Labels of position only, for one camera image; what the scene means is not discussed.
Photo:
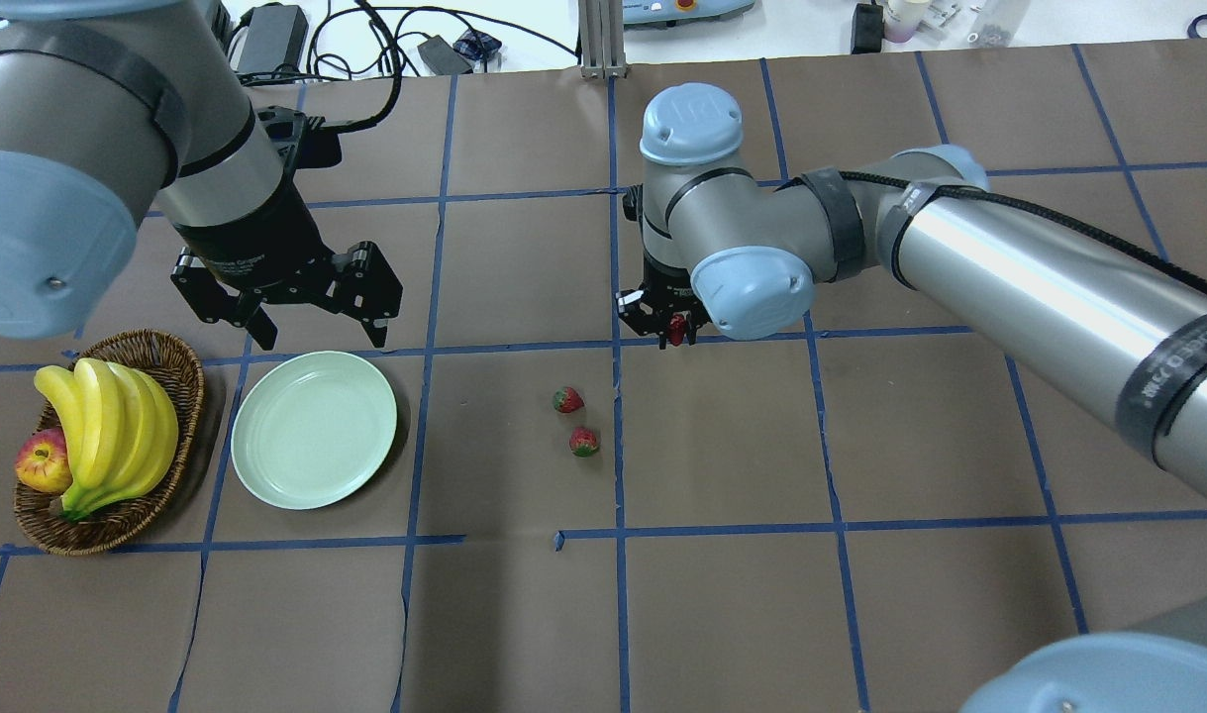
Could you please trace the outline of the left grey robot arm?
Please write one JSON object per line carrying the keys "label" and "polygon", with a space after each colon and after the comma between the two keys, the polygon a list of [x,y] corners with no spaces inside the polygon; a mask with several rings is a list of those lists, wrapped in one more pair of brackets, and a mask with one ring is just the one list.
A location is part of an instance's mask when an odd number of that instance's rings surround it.
{"label": "left grey robot arm", "polygon": [[86,325],[161,209],[185,241],[173,284],[204,322],[276,340],[264,304],[314,304],[377,347],[403,287],[381,249],[328,249],[295,171],[340,159],[330,123],[255,109],[191,1],[0,1],[0,337]]}

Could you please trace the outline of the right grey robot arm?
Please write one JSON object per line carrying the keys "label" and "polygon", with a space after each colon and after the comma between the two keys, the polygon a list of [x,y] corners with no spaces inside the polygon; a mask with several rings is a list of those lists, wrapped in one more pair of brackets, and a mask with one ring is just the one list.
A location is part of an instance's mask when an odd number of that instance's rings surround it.
{"label": "right grey robot arm", "polygon": [[742,109],[678,84],[645,109],[645,277],[616,312],[661,345],[702,325],[760,340],[806,316],[817,284],[879,265],[931,297],[1207,498],[1207,281],[1088,223],[989,189],[964,148],[906,150],[760,189]]}

